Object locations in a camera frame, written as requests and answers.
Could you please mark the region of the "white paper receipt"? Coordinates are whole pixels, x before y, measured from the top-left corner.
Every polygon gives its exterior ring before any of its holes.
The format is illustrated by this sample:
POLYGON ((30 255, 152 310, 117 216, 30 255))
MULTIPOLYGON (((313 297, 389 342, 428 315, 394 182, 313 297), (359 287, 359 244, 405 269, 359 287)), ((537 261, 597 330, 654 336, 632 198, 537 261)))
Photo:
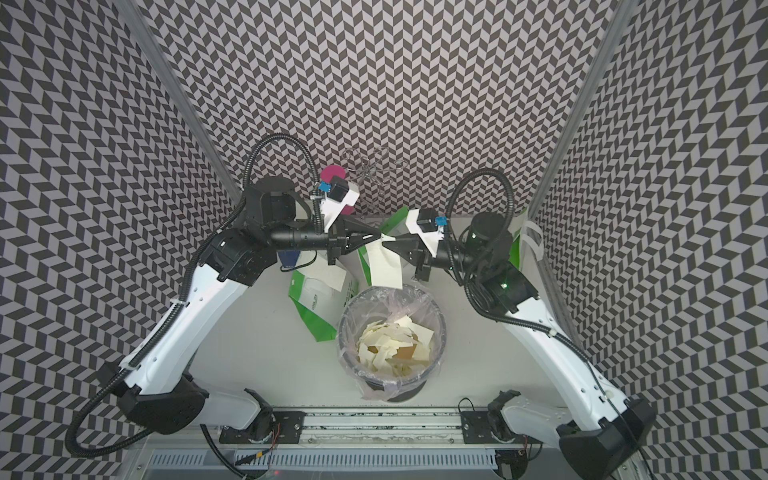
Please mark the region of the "white paper receipt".
POLYGON ((394 237, 383 235, 366 246, 371 286, 403 288, 400 256, 386 248, 394 241, 394 237))

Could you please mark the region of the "green white takeout bag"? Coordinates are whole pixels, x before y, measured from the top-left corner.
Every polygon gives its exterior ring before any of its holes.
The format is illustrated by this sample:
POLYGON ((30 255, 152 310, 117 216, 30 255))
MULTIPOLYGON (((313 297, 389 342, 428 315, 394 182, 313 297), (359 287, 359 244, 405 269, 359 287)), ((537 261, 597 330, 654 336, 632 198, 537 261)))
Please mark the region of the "green white takeout bag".
POLYGON ((346 265, 329 265, 325 253, 293 252, 296 264, 309 266, 291 272, 288 298, 316 342, 332 341, 347 303, 359 293, 360 282, 346 265))

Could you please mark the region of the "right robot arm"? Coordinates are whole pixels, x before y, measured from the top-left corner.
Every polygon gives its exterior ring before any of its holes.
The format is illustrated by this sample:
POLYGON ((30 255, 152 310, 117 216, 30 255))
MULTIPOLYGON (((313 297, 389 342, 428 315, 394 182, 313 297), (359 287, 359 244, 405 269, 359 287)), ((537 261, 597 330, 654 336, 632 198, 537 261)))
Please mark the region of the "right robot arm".
POLYGON ((512 183, 500 170, 483 168, 462 178, 449 196, 444 215, 433 210, 408 224, 404 235, 385 238, 383 246, 413 265, 418 274, 433 268, 452 274, 472 309, 503 325, 529 352, 564 401, 562 407, 537 404, 518 391, 502 392, 491 402, 489 426, 497 439, 526 436, 560 451, 582 479, 649 479, 643 445, 657 412, 642 397, 628 398, 590 362, 565 333, 531 282, 509 261, 515 213, 512 183), (485 234, 468 229, 458 241, 451 216, 460 194, 474 180, 497 180, 505 211, 485 234))

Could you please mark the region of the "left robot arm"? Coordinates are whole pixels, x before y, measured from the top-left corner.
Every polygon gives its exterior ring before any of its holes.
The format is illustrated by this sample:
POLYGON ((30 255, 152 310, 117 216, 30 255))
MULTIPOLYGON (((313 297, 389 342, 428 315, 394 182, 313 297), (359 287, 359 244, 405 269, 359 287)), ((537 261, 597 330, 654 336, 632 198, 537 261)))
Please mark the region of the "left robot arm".
POLYGON ((188 365, 228 308, 275 265, 281 251, 325 252, 329 264, 379 238, 379 232, 345 214, 358 186, 338 176, 321 180, 307 147, 288 134, 259 140, 248 155, 242 193, 233 212, 189 261, 177 297, 149 336, 122 361, 99 371, 102 387, 75 412, 65 433, 66 450, 95 458, 122 450, 152 433, 172 434, 190 425, 255 430, 263 438, 268 407, 253 390, 216 392, 196 383, 188 365), (311 192, 302 197, 281 176, 254 181, 256 157, 269 144, 294 145, 308 164, 311 192), (110 394, 141 432, 112 445, 86 448, 78 434, 87 416, 110 394))

